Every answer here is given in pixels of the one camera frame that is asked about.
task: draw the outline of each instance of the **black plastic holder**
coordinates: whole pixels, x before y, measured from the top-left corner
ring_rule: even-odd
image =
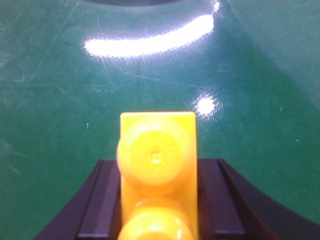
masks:
[[[198,223],[202,240],[320,240],[320,225],[272,200],[223,159],[198,159]],[[34,240],[116,240],[120,230],[119,169],[98,160]]]

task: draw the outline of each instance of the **scratch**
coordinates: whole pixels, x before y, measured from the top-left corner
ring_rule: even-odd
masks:
[[[20,173],[17,169],[15,169],[13,166],[11,166],[11,165],[9,165],[9,164],[7,164],[7,166],[8,166],[12,171],[14,171],[16,174],[21,175],[21,173]]]
[[[17,155],[17,156],[20,156],[20,157],[23,157],[23,158],[26,158],[26,159],[30,159],[31,158],[31,157],[29,157],[27,155],[21,154],[21,153],[16,152],[16,151],[6,151],[6,150],[0,149],[0,152]]]
[[[63,94],[66,94],[66,91],[63,90],[60,86],[58,85],[54,85],[56,88],[58,88]]]
[[[57,41],[58,37],[60,36],[60,34],[62,33],[63,29],[65,28],[67,22],[69,21],[69,19],[71,18],[71,16],[74,14],[75,10],[78,7],[78,2],[76,2],[73,6],[73,8],[71,9],[69,15],[66,17],[66,19],[64,20],[64,22],[62,23],[60,29],[58,30],[57,34],[55,35],[55,37],[52,39],[51,43],[49,44],[49,46],[47,47],[46,51],[44,52],[41,60],[39,61],[39,63],[37,64],[37,66],[35,67],[35,70],[33,71],[33,73],[30,76],[30,80],[32,80],[35,76],[35,74],[37,73],[40,65],[43,63],[45,57],[48,55],[48,53],[50,52],[52,46],[55,44],[55,42]]]
[[[22,84],[25,81],[25,79],[26,77],[25,75],[23,75],[21,80],[13,80],[13,82]]]
[[[15,19],[13,20],[13,23],[15,23],[21,16],[21,14],[23,13],[24,11],[21,11],[19,12],[18,16],[15,17]]]
[[[159,79],[159,78],[155,78],[155,77],[139,76],[139,75],[133,74],[133,73],[127,73],[127,75],[133,76],[133,77],[137,77],[137,78],[140,78],[140,79],[157,81],[157,82],[164,82],[164,83],[169,83],[169,84],[182,85],[182,86],[193,87],[193,88],[198,88],[198,89],[202,88],[201,86],[194,85],[194,84],[183,83],[183,82],[178,82],[178,81],[169,81],[169,80]]]

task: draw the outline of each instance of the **yellow plastic block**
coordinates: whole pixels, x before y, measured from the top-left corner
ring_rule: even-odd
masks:
[[[197,240],[197,138],[193,112],[120,117],[122,230],[118,240]]]

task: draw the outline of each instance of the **green surface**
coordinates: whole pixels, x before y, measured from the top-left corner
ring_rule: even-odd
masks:
[[[219,109],[198,116],[198,156],[225,158],[270,197],[320,223],[319,108],[297,84],[304,79],[284,71],[227,2],[214,14],[214,32],[187,47],[134,59],[84,50],[89,38],[156,34],[202,12],[210,5],[195,0],[150,7],[1,1],[1,240],[32,238],[97,159],[116,158],[121,112],[196,110],[203,96]]]

